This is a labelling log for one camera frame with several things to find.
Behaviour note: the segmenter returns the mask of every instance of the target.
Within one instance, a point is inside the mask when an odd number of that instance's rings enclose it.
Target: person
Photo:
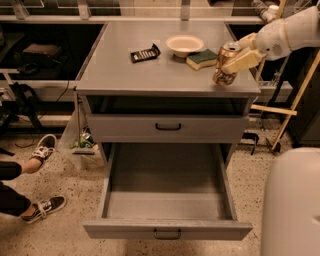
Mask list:
[[[53,134],[45,135],[39,141],[31,158],[25,163],[0,161],[0,213],[21,217],[26,223],[33,223],[38,219],[46,218],[48,214],[54,213],[65,206],[66,198],[62,195],[32,203],[31,200],[1,182],[40,170],[45,161],[55,151],[56,141],[57,139]]]

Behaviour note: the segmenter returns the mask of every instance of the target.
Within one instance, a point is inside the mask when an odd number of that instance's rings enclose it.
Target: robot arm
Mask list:
[[[318,12],[318,7],[310,7],[286,19],[275,20],[264,26],[258,33],[252,33],[234,42],[240,51],[234,58],[229,58],[222,63],[218,72],[230,75],[255,67],[264,58],[273,61],[303,47],[319,47]]]

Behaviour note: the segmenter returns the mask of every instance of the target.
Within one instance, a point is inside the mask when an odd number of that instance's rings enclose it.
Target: green sponge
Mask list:
[[[218,55],[213,51],[207,49],[202,52],[191,53],[187,59],[187,64],[195,70],[203,67],[214,66],[217,62]]]

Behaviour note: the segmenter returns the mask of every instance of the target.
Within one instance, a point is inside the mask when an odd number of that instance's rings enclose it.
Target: white bowl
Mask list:
[[[186,58],[191,52],[199,51],[204,45],[200,38],[190,35],[171,36],[166,43],[174,55],[180,58]]]

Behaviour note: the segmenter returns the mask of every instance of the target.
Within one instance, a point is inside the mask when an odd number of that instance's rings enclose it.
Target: drawer handle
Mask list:
[[[166,237],[161,237],[158,235],[158,231],[157,229],[155,228],[154,229],[154,237],[158,240],[179,240],[180,237],[181,237],[181,230],[179,229],[178,232],[177,232],[177,235],[176,236],[166,236]]]
[[[181,130],[181,127],[182,127],[181,123],[179,123],[177,127],[171,127],[171,128],[161,127],[160,124],[156,123],[156,129],[160,131],[179,131]]]

